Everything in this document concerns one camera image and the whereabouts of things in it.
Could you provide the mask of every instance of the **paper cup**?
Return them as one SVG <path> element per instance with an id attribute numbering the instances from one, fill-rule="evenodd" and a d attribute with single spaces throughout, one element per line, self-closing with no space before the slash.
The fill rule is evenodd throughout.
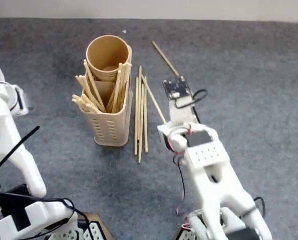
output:
<path id="1" fill-rule="evenodd" d="M 130 47 L 118 36 L 104 35 L 88 46 L 86 58 L 91 72 L 105 82 L 115 82 L 119 63 L 130 62 Z"/>

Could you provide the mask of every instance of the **white wall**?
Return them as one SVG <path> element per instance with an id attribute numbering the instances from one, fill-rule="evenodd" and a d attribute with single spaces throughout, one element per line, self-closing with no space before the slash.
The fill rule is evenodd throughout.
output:
<path id="1" fill-rule="evenodd" d="M 298 0 L 0 0 L 0 17 L 298 22 Z"/>

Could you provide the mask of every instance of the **chopstick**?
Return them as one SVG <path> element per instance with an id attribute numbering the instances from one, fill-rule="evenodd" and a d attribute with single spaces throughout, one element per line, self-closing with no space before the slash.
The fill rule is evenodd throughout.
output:
<path id="1" fill-rule="evenodd" d="M 152 101 L 153 101 L 155 107 L 157 108 L 158 113 L 159 113 L 159 115 L 160 115 L 160 117 L 161 117 L 163 123 L 166 124 L 167 121 L 165 120 L 165 118 L 164 118 L 164 116 L 163 116 L 163 113 L 162 113 L 162 111 L 161 111 L 161 109 L 160 109 L 160 107 L 159 107 L 157 101 L 155 100 L 155 97 L 154 97 L 154 95 L 153 95 L 153 93 L 152 93 L 152 91 L 151 91 L 151 89 L 150 89 L 150 87 L 149 87 L 149 85 L 148 85 L 148 83 L 147 83 L 147 80 L 144 78 L 143 75 L 141 75 L 141 79 L 142 79 L 142 82 L 144 83 L 145 87 L 147 88 L 147 91 L 148 91 L 148 93 L 149 93 L 149 95 L 150 95 L 150 97 L 151 97 L 151 99 L 152 99 Z"/>
<path id="2" fill-rule="evenodd" d="M 118 106 L 120 107 L 119 110 L 121 110 L 123 108 L 125 91 L 126 91 L 127 84 L 129 83 L 129 79 L 130 79 L 131 67 L 132 67 L 132 64 L 127 62 L 126 67 L 125 67 L 125 72 L 124 72 L 124 81 L 122 84 L 122 90 L 121 90 L 121 92 L 119 92 L 119 96 L 120 96 L 119 104 L 118 104 Z"/>
<path id="3" fill-rule="evenodd" d="M 119 69 L 118 69 L 118 76 L 117 76 L 117 81 L 115 83 L 114 87 L 114 97 L 113 97 L 113 106 L 112 106 L 112 112 L 116 112 L 117 108 L 117 100 L 118 100 L 118 95 L 119 95 L 119 89 L 120 89 L 120 81 L 121 81 L 121 75 L 122 75 L 122 70 L 124 67 L 122 67 L 122 64 L 119 64 Z"/>
<path id="4" fill-rule="evenodd" d="M 157 49 L 157 51 L 160 53 L 160 55 L 165 60 L 165 62 L 169 65 L 169 67 L 174 72 L 174 74 L 176 74 L 177 76 L 180 76 L 180 74 L 178 73 L 178 71 L 174 68 L 174 66 L 171 64 L 171 62 L 169 61 L 169 59 L 164 55 L 164 53 L 159 48 L 159 46 L 155 43 L 155 41 L 152 41 L 152 44 L 154 45 L 155 49 Z"/>
<path id="5" fill-rule="evenodd" d="M 83 111 L 85 112 L 100 112 L 98 109 L 96 109 L 93 104 L 86 103 L 83 99 L 81 99 L 79 96 L 72 95 L 72 102 L 76 103 Z"/>
<path id="6" fill-rule="evenodd" d="M 142 135 L 143 135 L 143 110 L 144 110 L 144 85 L 141 84 L 141 115 L 140 115 L 140 139 L 139 139 L 139 155 L 138 162 L 141 163 L 142 156 Z"/>
<path id="7" fill-rule="evenodd" d="M 148 121 L 147 121 L 147 87 L 144 85 L 144 151 L 148 152 Z"/>
<path id="8" fill-rule="evenodd" d="M 90 83 L 91 83 L 91 85 L 92 85 L 92 88 L 93 88 L 93 90 L 94 90 L 94 93 L 95 93 L 95 95 L 96 95 L 96 97 L 97 97 L 97 99 L 98 99 L 98 101 L 99 101 L 99 103 L 100 103 L 100 105 L 101 105 L 101 108 L 104 109 L 104 113 L 105 113 L 106 111 L 105 111 L 104 104 L 103 104 L 103 102 L 102 102 L 102 99 L 101 99 L 101 96 L 100 96 L 100 94 L 99 94 L 99 91 L 98 91 L 98 89 L 97 89 L 97 87 L 96 87 L 96 85 L 95 85 L 95 82 L 94 82 L 94 80 L 93 80 L 93 76 L 92 76 L 91 70 L 90 70 L 90 68 L 89 68 L 89 66 L 88 66 L 88 64 L 87 64 L 87 61 L 86 61 L 85 59 L 83 60 L 83 65 L 84 65 L 84 68 L 85 68 L 85 70 L 86 70 L 86 72 L 87 72 L 87 75 L 88 75 L 88 77 L 89 77 L 89 81 L 90 81 Z"/>
<path id="9" fill-rule="evenodd" d="M 78 82 L 80 83 L 80 85 L 82 86 L 82 88 L 84 89 L 84 91 L 86 92 L 88 97 L 90 98 L 91 102 L 94 103 L 95 106 L 97 106 L 100 111 L 105 113 L 106 112 L 105 108 L 103 108 L 100 105 L 100 103 L 95 99 L 95 97 L 92 95 L 86 77 L 82 76 L 82 75 L 79 75 L 79 76 L 76 76 L 76 79 L 78 80 Z"/>
<path id="10" fill-rule="evenodd" d="M 142 81 L 141 81 L 141 75 L 142 75 L 142 66 L 139 66 L 139 84 L 138 84 L 138 113 L 141 112 L 141 85 L 142 85 Z M 139 122 L 140 122 L 140 114 L 138 114 L 138 136 L 137 139 L 140 139 L 140 129 L 139 129 Z"/>
<path id="11" fill-rule="evenodd" d="M 134 155 L 138 154 L 138 94 L 139 78 L 135 79 Z"/>

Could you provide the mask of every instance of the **circuit board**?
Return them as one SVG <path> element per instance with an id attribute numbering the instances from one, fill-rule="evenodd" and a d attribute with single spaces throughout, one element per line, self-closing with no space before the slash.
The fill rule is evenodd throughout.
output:
<path id="1" fill-rule="evenodd" d="M 165 93 L 169 100 L 183 98 L 191 95 L 187 81 L 182 76 L 175 76 L 162 81 Z"/>

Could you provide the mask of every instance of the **utensil holder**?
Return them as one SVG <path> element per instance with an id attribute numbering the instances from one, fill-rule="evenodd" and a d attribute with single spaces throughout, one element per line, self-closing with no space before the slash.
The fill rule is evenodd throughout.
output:
<path id="1" fill-rule="evenodd" d="M 99 94 L 103 97 L 105 105 L 114 88 L 114 83 L 95 81 Z M 118 113 L 94 113 L 85 112 L 80 108 L 84 118 L 89 123 L 94 135 L 94 141 L 98 145 L 120 147 L 129 139 L 130 115 L 133 93 L 130 81 L 127 81 L 123 107 Z"/>

